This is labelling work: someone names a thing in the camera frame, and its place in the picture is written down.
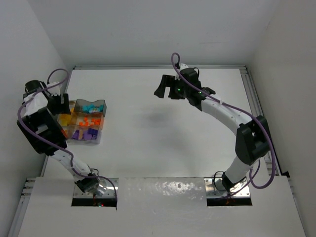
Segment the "small orange lego brick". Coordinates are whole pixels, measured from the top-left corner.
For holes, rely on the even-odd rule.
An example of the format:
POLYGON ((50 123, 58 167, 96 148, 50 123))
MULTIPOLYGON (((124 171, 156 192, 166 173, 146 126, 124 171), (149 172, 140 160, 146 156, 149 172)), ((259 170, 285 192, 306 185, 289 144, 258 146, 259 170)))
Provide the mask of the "small orange lego brick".
POLYGON ((93 123, 93 125, 100 125, 101 120, 100 119, 92 119, 91 122, 93 123))

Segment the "teal 2x4 lego brick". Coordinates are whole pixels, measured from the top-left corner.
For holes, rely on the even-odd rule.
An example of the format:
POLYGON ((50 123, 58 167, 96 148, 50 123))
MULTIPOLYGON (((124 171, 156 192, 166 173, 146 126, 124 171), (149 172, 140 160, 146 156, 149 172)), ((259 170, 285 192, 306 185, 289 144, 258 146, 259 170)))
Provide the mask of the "teal 2x4 lego brick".
POLYGON ((83 107, 82 107, 82 112, 83 113, 93 113, 92 111, 91 111, 91 108, 92 107, 94 107, 93 105, 84 105, 83 107))

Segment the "lilac lego brick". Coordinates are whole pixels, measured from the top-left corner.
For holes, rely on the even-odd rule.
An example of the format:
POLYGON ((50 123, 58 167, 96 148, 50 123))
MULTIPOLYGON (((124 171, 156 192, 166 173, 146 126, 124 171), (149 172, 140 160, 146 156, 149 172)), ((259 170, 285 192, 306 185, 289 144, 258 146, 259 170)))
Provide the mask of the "lilac lego brick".
POLYGON ((76 130, 72 136, 73 140, 84 141, 85 140, 85 132, 83 130, 76 130))

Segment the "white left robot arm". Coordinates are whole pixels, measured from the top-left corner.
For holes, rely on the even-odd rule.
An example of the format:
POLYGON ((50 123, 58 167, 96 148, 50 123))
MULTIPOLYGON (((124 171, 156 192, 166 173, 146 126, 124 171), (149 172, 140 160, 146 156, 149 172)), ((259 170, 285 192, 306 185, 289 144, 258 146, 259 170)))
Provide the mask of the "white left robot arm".
POLYGON ((57 83, 32 80, 25 84, 17 125, 37 153, 57 160, 71 173, 82 192, 96 193, 100 180, 86 163, 66 151, 68 137, 54 118, 70 113, 68 94, 61 94, 57 83))

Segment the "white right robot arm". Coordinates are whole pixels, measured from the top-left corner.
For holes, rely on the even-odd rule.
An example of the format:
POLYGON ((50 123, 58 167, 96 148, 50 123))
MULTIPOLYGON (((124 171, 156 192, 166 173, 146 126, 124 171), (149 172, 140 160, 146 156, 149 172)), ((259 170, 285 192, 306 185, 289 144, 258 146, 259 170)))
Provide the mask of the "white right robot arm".
POLYGON ((214 90, 201 86, 198 68, 184 66, 176 76, 163 75, 154 95, 163 98, 167 87, 170 89, 170 99, 188 100, 192 106, 213 116, 235 135, 236 157, 223 172, 221 180, 214 184, 217 190, 229 192, 246 177, 254 163, 270 150, 265 137, 269 134, 267 120, 263 116, 252 118, 226 106, 215 96, 214 90))

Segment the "purple lego plate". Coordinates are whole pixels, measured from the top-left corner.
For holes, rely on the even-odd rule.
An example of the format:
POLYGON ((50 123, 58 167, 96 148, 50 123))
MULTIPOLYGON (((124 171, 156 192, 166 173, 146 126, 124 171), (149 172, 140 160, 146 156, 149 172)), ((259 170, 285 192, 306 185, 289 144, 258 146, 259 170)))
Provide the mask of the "purple lego plate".
POLYGON ((88 140, 97 140, 98 137, 98 130, 89 128, 87 131, 85 131, 85 141, 88 140))

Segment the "yellow long lego plate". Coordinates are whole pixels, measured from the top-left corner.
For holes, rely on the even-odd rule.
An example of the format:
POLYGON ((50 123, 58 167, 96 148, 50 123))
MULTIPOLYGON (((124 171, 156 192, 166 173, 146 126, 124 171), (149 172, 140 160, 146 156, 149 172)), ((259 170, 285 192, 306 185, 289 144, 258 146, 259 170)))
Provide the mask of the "yellow long lego plate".
POLYGON ((70 114, 61 114, 59 116, 58 122, 61 126, 68 126, 70 124, 71 121, 71 115, 70 114))

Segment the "orange round lego piece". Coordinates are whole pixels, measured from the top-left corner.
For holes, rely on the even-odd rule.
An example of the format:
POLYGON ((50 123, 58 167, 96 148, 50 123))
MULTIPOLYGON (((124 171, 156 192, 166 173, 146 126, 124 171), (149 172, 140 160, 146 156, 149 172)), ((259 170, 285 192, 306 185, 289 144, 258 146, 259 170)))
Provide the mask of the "orange round lego piece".
POLYGON ((79 126, 88 127, 89 126, 88 118, 84 117, 84 118, 80 119, 79 126))

